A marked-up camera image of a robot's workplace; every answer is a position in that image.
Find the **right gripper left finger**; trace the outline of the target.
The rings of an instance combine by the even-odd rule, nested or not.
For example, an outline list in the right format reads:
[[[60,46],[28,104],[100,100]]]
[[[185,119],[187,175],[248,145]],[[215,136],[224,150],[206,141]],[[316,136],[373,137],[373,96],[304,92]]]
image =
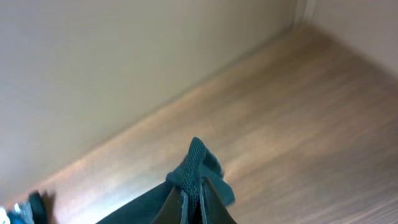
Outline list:
[[[186,224],[188,220],[188,195],[173,187],[151,224]]]

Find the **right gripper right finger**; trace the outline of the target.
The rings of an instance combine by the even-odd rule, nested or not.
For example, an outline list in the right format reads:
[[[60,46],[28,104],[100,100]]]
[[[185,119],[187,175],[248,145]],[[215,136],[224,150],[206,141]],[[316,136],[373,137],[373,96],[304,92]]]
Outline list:
[[[202,224],[236,224],[208,178],[201,179],[200,212]]]

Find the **black t-shirt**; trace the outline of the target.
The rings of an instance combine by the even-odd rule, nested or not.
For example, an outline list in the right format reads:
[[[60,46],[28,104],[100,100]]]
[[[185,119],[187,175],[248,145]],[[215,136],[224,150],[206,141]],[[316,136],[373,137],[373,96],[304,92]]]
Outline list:
[[[130,201],[99,222],[151,224],[173,187],[188,195],[188,220],[186,224],[201,222],[200,184],[208,178],[222,203],[227,208],[235,201],[232,188],[223,180],[224,174],[217,158],[201,139],[194,137],[188,154],[174,171],[167,174],[165,182]]]

